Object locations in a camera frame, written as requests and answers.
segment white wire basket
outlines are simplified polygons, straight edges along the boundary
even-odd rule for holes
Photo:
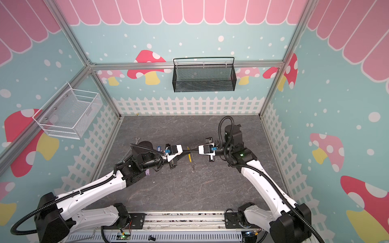
[[[49,136],[81,139],[102,106],[99,93],[70,87],[43,114],[43,107],[39,109],[33,119]]]

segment gray marble floor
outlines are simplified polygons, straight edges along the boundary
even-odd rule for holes
[[[126,116],[114,141],[101,174],[110,172],[130,148],[136,137],[150,141],[154,148],[165,143],[181,144],[195,148],[205,143],[205,138],[217,139],[217,126],[222,116]],[[235,124],[241,124],[245,146],[252,150],[259,161],[284,189],[285,186],[272,156],[256,115],[234,116]],[[224,127],[230,123],[226,120]],[[225,210],[251,201],[268,210],[263,198],[254,186],[236,169],[227,166],[219,157],[208,162],[208,156],[193,154],[196,163],[192,172],[189,158],[178,161],[170,170],[165,165],[161,171],[150,170],[150,175],[121,191],[114,192],[88,208],[101,208],[113,203],[123,203],[130,211],[169,210]]]

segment black wire basket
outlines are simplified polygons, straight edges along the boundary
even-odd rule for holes
[[[173,62],[174,92],[235,90],[233,57],[175,58]]]

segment white picket fence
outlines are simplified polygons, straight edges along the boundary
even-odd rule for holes
[[[61,177],[62,187],[54,189],[56,195],[84,186],[90,181],[116,123],[116,116],[109,106],[104,106],[104,110],[100,110],[100,115],[97,117],[97,123],[93,124],[93,130],[87,131],[89,138],[84,138],[85,145],[79,147],[80,155],[74,156],[74,165],[68,166],[69,175]]]
[[[270,136],[270,142],[275,151],[276,160],[281,168],[286,186],[292,192],[291,197],[299,204],[305,203],[312,212],[312,225],[326,242],[333,243],[335,233],[328,230],[325,221],[327,216],[319,213],[319,201],[312,197],[312,187],[306,184],[307,175],[301,173],[301,164],[296,161],[297,154],[292,152],[293,145],[288,144],[289,137],[285,137],[282,122],[278,121],[276,109],[269,103],[264,113],[265,129]]]
[[[265,98],[262,97],[258,100],[256,97],[250,100],[248,97],[245,99],[237,98],[236,100],[231,97],[226,99],[202,99],[195,100],[183,98],[180,100],[176,97],[174,100],[167,98],[164,100],[162,97],[159,100],[152,98],[143,100],[136,98],[132,100],[128,98],[125,100],[113,99],[116,107],[121,114],[126,115],[217,115],[217,114],[235,114],[235,115],[247,115],[247,114],[258,114],[263,106]]]

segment mesh basket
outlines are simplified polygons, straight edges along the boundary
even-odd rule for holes
[[[69,88],[33,119],[49,136],[81,139],[102,106],[99,93]]]
[[[234,91],[234,58],[175,58],[174,92]]]

